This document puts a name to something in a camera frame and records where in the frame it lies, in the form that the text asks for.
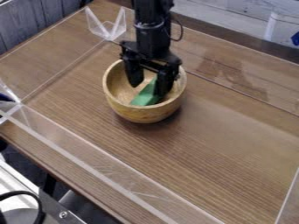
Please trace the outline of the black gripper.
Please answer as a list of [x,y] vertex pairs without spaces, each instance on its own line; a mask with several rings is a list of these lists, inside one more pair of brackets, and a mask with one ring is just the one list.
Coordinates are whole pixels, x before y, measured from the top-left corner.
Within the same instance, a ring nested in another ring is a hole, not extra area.
[[158,72],[155,94],[164,97],[174,86],[182,59],[171,52],[171,24],[142,26],[135,24],[136,40],[120,42],[120,59],[126,64],[130,85],[136,88],[144,81],[144,69]]

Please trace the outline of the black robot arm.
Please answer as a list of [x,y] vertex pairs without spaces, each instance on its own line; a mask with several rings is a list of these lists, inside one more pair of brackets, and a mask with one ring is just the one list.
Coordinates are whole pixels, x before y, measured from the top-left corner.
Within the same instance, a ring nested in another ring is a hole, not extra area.
[[144,81],[144,69],[156,72],[154,93],[164,97],[179,76],[182,59],[171,52],[174,0],[132,0],[136,41],[120,42],[120,59],[134,88]]

